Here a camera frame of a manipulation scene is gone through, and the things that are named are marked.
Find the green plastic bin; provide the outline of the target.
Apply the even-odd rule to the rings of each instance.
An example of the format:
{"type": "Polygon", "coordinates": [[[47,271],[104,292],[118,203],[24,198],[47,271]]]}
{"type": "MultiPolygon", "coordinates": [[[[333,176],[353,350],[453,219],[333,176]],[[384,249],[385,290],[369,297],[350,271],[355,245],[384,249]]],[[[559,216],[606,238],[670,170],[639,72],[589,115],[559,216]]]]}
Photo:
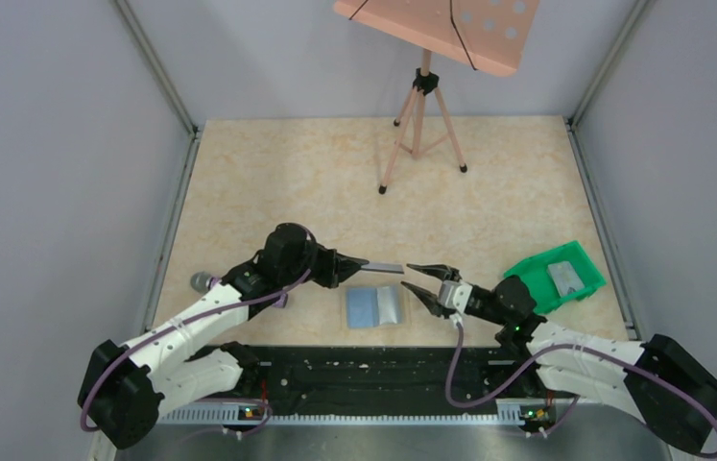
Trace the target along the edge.
{"type": "Polygon", "coordinates": [[[582,301],[607,284],[579,241],[522,259],[503,277],[519,277],[536,302],[534,312],[546,315],[564,303],[582,301]]]}

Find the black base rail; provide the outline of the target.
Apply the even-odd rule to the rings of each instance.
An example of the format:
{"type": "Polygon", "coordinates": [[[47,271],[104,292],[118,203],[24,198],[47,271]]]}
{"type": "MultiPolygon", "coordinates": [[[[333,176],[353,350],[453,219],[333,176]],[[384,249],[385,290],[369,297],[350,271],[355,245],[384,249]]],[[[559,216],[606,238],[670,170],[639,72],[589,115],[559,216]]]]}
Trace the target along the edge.
{"type": "Polygon", "coordinates": [[[461,417],[445,398],[481,399],[513,375],[523,356],[496,347],[252,346],[256,363],[235,387],[206,397],[267,402],[276,418],[366,417],[379,420],[461,417]]]}

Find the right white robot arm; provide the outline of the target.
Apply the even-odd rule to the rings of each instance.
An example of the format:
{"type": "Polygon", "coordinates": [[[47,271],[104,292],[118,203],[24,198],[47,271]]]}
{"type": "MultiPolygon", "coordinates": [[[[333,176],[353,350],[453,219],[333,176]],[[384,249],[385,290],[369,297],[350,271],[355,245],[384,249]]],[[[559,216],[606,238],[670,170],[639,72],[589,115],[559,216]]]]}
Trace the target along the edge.
{"type": "Polygon", "coordinates": [[[646,342],[618,341],[564,327],[535,312],[529,286],[516,275],[487,289],[448,265],[410,268],[441,282],[438,293],[403,284],[430,314],[460,332],[466,317],[499,325],[498,344],[526,357],[489,394],[458,401],[452,385],[460,356],[453,354],[445,384],[451,405],[481,405],[512,383],[527,396],[545,389],[567,393],[622,411],[675,449],[717,459],[717,378],[676,340],[656,334],[646,342]]]}

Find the beige card holder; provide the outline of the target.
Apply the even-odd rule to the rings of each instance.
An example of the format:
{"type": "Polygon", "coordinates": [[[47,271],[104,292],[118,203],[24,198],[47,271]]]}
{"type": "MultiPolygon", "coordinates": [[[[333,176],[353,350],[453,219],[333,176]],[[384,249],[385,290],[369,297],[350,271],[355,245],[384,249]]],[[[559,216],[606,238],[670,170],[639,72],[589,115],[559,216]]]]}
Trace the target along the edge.
{"type": "Polygon", "coordinates": [[[407,307],[399,285],[350,286],[344,292],[344,324],[348,329],[402,327],[407,307]]]}

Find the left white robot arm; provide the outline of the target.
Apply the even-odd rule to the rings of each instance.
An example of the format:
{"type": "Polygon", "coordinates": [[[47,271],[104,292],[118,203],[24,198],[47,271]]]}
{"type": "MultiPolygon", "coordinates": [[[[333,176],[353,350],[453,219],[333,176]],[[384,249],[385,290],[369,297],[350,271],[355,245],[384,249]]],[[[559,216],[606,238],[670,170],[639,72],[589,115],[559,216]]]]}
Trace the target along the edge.
{"type": "Polygon", "coordinates": [[[318,243],[296,223],[282,223],[262,249],[222,276],[197,276],[200,298],[158,327],[92,351],[77,396],[82,431],[100,431],[118,449],[141,441],[159,417],[214,393],[246,397],[259,373],[233,346],[197,357],[226,330],[256,317],[308,282],[333,289],[368,261],[318,243]]]}

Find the card in green bin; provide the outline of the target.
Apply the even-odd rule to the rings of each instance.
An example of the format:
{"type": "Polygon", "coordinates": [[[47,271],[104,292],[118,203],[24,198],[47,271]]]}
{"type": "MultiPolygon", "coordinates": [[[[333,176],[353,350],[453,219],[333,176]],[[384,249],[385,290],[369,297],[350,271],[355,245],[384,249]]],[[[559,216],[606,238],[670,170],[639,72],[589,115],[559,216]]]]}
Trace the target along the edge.
{"type": "Polygon", "coordinates": [[[549,264],[547,273],[560,297],[575,295],[586,288],[573,264],[568,260],[549,264]]]}

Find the purple glitter microphone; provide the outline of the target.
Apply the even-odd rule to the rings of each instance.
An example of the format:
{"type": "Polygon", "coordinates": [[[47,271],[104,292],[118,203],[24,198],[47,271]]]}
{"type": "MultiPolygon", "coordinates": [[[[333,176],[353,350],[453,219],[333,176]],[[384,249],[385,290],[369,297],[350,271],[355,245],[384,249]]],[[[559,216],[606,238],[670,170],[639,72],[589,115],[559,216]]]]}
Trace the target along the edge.
{"type": "MultiPolygon", "coordinates": [[[[220,283],[220,278],[212,274],[201,271],[195,273],[189,280],[190,286],[198,293],[207,293],[216,284],[220,283]]],[[[288,295],[282,294],[272,304],[272,307],[284,308],[288,303],[288,295]]]]}

